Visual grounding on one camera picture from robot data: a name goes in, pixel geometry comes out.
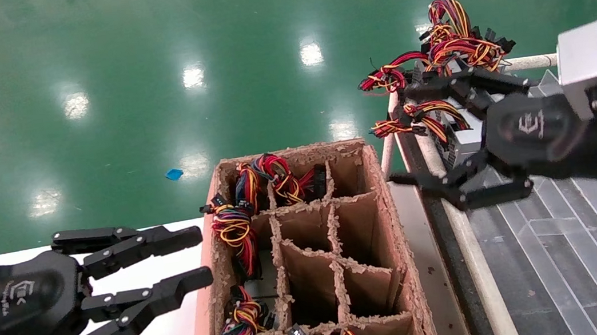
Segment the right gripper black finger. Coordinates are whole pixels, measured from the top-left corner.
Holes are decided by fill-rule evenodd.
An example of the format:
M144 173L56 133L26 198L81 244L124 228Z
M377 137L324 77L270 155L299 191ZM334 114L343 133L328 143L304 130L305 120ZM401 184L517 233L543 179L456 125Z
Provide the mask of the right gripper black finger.
M489 150L481 149L442 177L419 170L414 173L392 173L389 175L389 181L398 185L417 186L421 196L446 200L463 212L529 197L534 185L532 179L524 173L516 174L511 182L501 185L469 191L462 189L462 185L491 164L491 158Z
M414 102L453 98L469 113L485 115L497 101L492 95L524 94L539 81L488 69L465 69L450 75L423 73L422 81L407 85L404 96Z

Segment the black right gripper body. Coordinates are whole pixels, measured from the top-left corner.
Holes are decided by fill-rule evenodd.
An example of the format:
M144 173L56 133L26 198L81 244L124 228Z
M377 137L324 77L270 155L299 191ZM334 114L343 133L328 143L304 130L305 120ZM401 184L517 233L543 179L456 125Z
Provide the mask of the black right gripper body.
M562 94L508 95L483 127L491 166L505 176L597 179L597 118L580 119Z

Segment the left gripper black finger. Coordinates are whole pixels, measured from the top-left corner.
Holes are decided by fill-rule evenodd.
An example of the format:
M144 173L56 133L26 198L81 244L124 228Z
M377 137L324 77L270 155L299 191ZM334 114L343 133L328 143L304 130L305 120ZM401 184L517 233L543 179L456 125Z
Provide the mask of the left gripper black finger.
M200 243L202 233L198 226L177 231L164 226L146 230L116 226L56 232L51 249L67 256L86 254L83 269L101 280L152 256L166 256Z
M103 322L87 335L141 335L155 318L179 309L186 295L213 283L207 266L168 277L150 289L85 298L80 304L82 322Z

